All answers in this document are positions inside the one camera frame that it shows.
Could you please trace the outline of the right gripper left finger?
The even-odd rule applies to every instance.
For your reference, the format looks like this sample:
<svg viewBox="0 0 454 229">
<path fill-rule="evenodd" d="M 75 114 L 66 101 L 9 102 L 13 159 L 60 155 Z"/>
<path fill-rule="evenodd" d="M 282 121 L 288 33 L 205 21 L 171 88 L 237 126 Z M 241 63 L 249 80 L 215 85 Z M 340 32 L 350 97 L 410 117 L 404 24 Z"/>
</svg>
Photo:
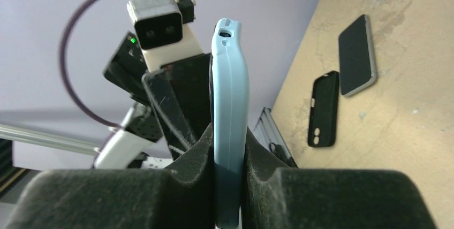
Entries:
<svg viewBox="0 0 454 229">
<path fill-rule="evenodd" d="M 51 170 L 7 228 L 214 228 L 213 129 L 163 169 Z"/>
</svg>

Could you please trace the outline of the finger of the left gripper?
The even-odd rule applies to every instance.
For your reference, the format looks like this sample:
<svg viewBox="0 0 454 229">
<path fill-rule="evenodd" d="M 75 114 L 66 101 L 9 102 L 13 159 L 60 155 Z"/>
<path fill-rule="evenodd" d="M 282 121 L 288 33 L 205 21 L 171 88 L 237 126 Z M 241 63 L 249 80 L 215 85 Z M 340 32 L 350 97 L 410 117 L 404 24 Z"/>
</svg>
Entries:
<svg viewBox="0 0 454 229">
<path fill-rule="evenodd" d="M 161 66 L 197 140 L 211 122 L 209 62 L 210 54 L 200 54 Z"/>
<path fill-rule="evenodd" d="M 196 137 L 180 107 L 167 71 L 146 71 L 141 80 L 172 158 L 177 159 L 196 143 Z"/>
</svg>

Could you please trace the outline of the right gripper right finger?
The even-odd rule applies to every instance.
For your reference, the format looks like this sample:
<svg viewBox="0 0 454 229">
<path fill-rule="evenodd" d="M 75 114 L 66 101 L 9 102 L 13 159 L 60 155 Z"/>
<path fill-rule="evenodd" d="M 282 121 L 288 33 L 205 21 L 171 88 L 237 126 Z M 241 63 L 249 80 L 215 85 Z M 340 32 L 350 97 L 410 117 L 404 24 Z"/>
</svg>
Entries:
<svg viewBox="0 0 454 229">
<path fill-rule="evenodd" d="M 248 132 L 243 228 L 435 228 L 405 174 L 289 167 Z"/>
</svg>

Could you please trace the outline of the light blue phone case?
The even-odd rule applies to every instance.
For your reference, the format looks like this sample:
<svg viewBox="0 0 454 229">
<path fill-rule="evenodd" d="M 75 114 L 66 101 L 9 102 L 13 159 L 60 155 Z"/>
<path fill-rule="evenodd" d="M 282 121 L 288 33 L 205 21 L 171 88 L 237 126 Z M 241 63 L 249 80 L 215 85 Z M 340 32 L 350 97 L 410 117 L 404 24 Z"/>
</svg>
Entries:
<svg viewBox="0 0 454 229">
<path fill-rule="evenodd" d="M 215 224 L 239 224 L 241 184 L 249 113 L 249 75 L 240 46 L 241 23 L 222 18 L 211 41 Z"/>
</svg>

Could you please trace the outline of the black phone case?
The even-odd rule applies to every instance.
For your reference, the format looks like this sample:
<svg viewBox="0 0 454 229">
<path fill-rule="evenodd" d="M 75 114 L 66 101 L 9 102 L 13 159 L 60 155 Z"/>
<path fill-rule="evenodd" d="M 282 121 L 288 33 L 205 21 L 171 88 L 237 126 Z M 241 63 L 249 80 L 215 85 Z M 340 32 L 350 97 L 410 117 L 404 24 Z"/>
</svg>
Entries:
<svg viewBox="0 0 454 229">
<path fill-rule="evenodd" d="M 313 83 L 307 143 L 312 148 L 331 147 L 336 142 L 339 73 L 330 71 Z"/>
</svg>

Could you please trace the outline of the black phone with grey edge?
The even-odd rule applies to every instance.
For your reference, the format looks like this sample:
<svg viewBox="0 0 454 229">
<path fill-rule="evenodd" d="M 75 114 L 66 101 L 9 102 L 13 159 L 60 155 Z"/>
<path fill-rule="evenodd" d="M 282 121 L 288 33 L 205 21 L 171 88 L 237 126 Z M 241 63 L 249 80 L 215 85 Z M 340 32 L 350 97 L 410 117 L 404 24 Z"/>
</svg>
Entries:
<svg viewBox="0 0 454 229">
<path fill-rule="evenodd" d="M 338 37 L 339 84 L 344 97 L 351 97 L 377 81 L 377 68 L 370 18 L 360 15 Z"/>
</svg>

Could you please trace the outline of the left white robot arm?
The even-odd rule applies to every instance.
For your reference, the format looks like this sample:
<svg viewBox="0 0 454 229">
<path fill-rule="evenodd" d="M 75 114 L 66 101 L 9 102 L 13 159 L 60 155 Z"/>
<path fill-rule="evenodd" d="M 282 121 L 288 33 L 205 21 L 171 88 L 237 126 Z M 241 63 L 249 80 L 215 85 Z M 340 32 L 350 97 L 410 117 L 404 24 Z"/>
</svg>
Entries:
<svg viewBox="0 0 454 229">
<path fill-rule="evenodd" d="M 148 72 L 135 35 L 127 32 L 103 75 L 129 93 L 133 105 L 97 152 L 96 169 L 140 168 L 145 148 L 165 139 L 177 159 L 211 122 L 210 54 L 199 54 Z"/>
</svg>

